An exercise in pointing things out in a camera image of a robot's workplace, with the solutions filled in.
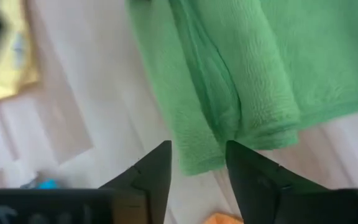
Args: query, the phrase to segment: green towel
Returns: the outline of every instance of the green towel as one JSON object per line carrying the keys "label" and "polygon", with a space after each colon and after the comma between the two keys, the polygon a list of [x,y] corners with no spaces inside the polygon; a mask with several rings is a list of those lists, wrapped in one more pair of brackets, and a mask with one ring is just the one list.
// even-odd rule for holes
{"label": "green towel", "polygon": [[358,111],[358,1],[127,0],[184,173]]}

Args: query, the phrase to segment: towel fold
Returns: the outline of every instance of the towel fold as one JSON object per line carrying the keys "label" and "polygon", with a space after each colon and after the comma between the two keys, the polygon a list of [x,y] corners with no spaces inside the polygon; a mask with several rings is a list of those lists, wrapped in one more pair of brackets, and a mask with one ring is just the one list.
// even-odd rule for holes
{"label": "towel fold", "polygon": [[358,111],[358,1],[127,0],[184,173]]}

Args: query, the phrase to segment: floor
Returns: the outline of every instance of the floor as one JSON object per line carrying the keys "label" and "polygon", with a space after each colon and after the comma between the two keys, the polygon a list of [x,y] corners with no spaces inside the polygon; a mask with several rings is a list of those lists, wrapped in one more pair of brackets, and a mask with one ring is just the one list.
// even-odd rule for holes
{"label": "floor", "polygon": [[[123,0],[29,4],[42,81],[0,101],[0,187],[42,171],[71,187],[98,187],[170,135],[148,87]],[[330,188],[358,187],[358,114],[263,152]],[[165,223],[239,215],[226,170],[185,177],[173,163]]]}

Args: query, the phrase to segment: yellow fabric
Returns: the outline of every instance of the yellow fabric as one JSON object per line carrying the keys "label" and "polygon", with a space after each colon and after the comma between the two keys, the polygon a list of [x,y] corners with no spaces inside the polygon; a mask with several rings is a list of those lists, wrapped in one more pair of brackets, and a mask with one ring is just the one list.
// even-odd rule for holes
{"label": "yellow fabric", "polygon": [[[22,0],[0,0],[0,99],[15,95],[22,85],[38,80],[34,48],[25,20]],[[13,46],[17,35],[24,36],[24,65],[16,68]]]}
{"label": "yellow fabric", "polygon": [[244,224],[240,220],[237,220],[229,215],[215,213],[209,217],[204,224]]}

